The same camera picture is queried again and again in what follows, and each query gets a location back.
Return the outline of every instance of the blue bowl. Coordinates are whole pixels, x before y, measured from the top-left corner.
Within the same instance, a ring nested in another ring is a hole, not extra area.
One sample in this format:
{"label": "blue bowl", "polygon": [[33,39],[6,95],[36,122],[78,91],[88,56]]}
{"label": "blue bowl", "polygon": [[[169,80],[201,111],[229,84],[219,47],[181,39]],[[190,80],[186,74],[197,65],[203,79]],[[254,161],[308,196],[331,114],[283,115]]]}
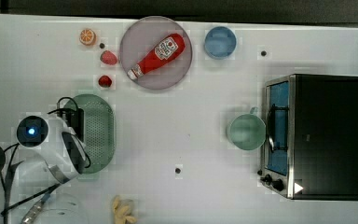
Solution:
{"label": "blue bowl", "polygon": [[236,46],[234,33],[224,26],[214,27],[205,37],[205,50],[214,59],[225,59]]}

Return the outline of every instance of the green plate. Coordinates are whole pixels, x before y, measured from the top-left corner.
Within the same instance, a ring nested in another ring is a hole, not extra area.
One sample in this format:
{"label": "green plate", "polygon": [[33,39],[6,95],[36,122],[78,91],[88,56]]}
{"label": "green plate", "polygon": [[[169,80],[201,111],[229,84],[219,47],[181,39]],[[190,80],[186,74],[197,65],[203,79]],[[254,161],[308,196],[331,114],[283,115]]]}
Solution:
{"label": "green plate", "polygon": [[[101,171],[113,158],[116,149],[116,121],[110,105],[101,97],[93,94],[82,94],[74,97],[84,110],[86,152],[91,166],[83,174],[94,174]],[[68,101],[64,108],[76,109]]]}

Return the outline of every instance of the black appliance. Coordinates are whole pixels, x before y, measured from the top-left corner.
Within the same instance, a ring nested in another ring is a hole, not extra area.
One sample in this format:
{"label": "black appliance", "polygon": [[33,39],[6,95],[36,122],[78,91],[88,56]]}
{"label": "black appliance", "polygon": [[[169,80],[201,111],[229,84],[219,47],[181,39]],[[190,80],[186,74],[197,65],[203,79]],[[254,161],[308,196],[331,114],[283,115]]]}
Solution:
{"label": "black appliance", "polygon": [[358,77],[266,83],[264,186],[294,200],[358,201]]}

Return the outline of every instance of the round plate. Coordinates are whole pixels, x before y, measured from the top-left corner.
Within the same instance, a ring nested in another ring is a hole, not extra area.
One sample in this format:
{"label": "round plate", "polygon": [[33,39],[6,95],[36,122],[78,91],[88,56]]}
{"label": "round plate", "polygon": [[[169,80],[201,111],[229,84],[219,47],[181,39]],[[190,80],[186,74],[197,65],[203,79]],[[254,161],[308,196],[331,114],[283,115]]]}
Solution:
{"label": "round plate", "polygon": [[177,33],[185,40],[185,50],[174,61],[134,80],[138,85],[162,90],[178,83],[187,73],[193,56],[190,38],[175,21],[165,17],[146,17],[134,23],[124,34],[120,44],[120,62],[127,72],[153,49],[165,36]]}

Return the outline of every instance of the ketchup bottle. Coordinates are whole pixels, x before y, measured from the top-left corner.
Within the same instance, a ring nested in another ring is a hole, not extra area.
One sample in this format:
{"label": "ketchup bottle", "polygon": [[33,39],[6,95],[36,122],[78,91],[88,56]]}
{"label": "ketchup bottle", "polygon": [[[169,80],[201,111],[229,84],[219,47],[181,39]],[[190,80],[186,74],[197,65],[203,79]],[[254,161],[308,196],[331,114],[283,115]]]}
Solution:
{"label": "ketchup bottle", "polygon": [[128,77],[135,80],[150,71],[164,66],[166,63],[177,58],[183,52],[185,46],[185,40],[181,35],[171,34],[166,36],[140,62],[128,71]]}

